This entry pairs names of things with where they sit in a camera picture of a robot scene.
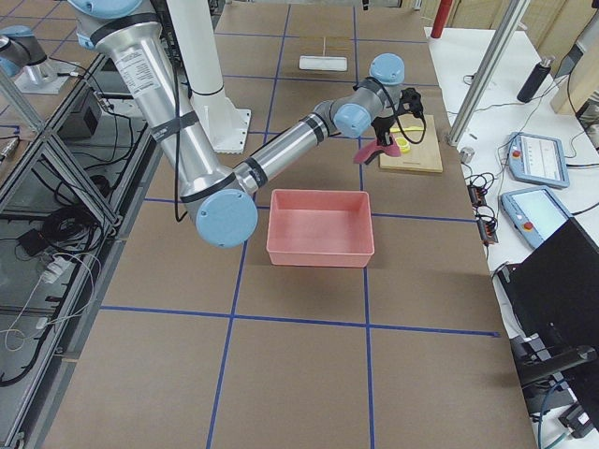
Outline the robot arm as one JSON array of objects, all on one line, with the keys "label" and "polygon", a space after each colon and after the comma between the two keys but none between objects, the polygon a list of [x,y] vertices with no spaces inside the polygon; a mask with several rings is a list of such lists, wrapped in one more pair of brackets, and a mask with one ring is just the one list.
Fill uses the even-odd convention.
[{"label": "robot arm", "polygon": [[24,25],[1,29],[1,69],[24,94],[59,94],[69,75],[60,76],[33,31]]},{"label": "robot arm", "polygon": [[74,1],[80,45],[115,64],[144,119],[178,176],[179,199],[199,235],[230,248],[256,229],[252,195],[311,148],[339,132],[360,137],[375,120],[397,113],[405,66],[383,53],[347,97],[318,104],[236,167],[220,164],[185,97],[160,41],[161,22],[149,1]]}]

